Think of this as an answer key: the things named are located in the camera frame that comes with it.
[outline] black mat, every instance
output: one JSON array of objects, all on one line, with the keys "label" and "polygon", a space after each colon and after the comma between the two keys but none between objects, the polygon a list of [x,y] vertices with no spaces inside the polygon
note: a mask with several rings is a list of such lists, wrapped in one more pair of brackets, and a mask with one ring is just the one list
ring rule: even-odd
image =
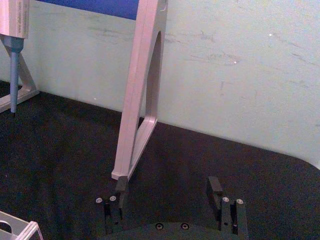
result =
[{"label": "black mat", "polygon": [[[94,201],[112,193],[121,113],[48,93],[0,114],[0,211],[45,239],[91,239]],[[294,157],[158,123],[129,183],[125,227],[216,227],[205,194],[217,176],[247,202],[250,239],[317,239],[320,171]]]}]

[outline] wall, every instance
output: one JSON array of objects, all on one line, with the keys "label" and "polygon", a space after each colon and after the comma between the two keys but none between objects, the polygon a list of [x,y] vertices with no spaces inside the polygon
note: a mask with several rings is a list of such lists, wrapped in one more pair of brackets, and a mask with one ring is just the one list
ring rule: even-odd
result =
[{"label": "wall", "polygon": [[[320,168],[319,12],[318,0],[170,0],[160,122]],[[23,53],[40,90],[121,110],[134,27],[32,0]],[[9,79],[3,47],[0,66]]]}]

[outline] frame leg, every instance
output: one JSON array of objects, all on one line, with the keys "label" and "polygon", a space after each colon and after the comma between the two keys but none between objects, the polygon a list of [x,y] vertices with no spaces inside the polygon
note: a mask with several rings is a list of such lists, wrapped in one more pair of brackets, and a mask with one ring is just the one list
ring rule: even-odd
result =
[{"label": "frame leg", "polygon": [[[140,0],[112,178],[132,176],[157,124],[167,0]],[[146,114],[138,128],[144,87]]]},{"label": "frame leg", "polygon": [[[11,56],[10,49],[8,47],[5,48],[8,55]],[[27,64],[25,62],[24,57],[20,53],[19,56],[19,77],[22,81],[22,88],[18,91],[18,100],[17,104],[28,100],[35,95],[39,94],[39,90],[37,90],[34,80],[29,72]],[[8,110],[10,108],[10,95],[6,95],[0,98],[0,113]]]}]

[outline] silver screw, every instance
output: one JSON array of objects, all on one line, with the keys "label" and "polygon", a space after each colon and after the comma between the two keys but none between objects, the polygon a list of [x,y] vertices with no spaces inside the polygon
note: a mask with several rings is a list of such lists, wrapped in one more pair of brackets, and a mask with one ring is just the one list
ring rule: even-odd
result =
[{"label": "silver screw", "polygon": [[237,199],[236,202],[237,202],[238,204],[244,204],[244,201],[242,201],[241,199]]},{"label": "silver screw", "polygon": [[98,197],[98,198],[95,200],[95,202],[96,202],[97,204],[102,203],[102,198],[101,198],[101,197]]}]

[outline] blue panel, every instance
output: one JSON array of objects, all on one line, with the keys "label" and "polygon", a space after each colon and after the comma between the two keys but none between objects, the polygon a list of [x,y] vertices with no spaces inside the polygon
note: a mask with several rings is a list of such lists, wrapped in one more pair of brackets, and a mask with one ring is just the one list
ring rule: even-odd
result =
[{"label": "blue panel", "polygon": [[74,9],[136,20],[139,0],[37,0]]}]

